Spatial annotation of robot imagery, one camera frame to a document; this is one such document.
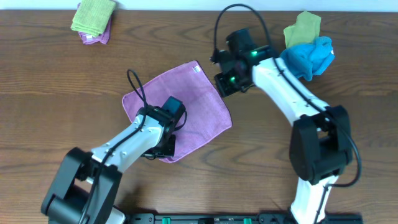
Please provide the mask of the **pink microfiber cloth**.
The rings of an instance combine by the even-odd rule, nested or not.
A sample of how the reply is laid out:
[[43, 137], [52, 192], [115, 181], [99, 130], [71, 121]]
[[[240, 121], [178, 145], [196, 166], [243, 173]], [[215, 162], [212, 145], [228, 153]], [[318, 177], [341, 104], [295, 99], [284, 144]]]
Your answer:
[[233, 125], [228, 108], [196, 60], [158, 75], [144, 91], [152, 106], [162, 106], [173, 96], [186, 107], [187, 119], [178, 122], [183, 127], [174, 133], [175, 154], [163, 162], [177, 162]]

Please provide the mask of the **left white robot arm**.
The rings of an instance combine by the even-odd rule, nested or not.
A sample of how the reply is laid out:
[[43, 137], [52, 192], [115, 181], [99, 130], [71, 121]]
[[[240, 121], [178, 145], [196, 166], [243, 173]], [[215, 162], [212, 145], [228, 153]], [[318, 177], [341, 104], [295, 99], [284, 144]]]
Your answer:
[[127, 223], [114, 205], [121, 177], [138, 158], [165, 159], [175, 151], [184, 106], [141, 108], [124, 131], [90, 152], [75, 147], [64, 157], [42, 203], [49, 223]]

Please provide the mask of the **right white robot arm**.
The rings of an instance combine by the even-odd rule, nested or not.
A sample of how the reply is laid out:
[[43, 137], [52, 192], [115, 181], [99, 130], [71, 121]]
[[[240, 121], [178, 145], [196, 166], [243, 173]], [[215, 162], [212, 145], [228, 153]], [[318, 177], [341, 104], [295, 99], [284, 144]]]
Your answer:
[[325, 211], [331, 189], [351, 187], [358, 181], [355, 177], [345, 184], [337, 182], [346, 166], [359, 157], [347, 111], [313, 95], [281, 58], [272, 55], [269, 46], [214, 49], [211, 61], [221, 67], [215, 76], [221, 96], [254, 85], [271, 98], [292, 126], [289, 159], [298, 182], [289, 222], [361, 223], [358, 215]]

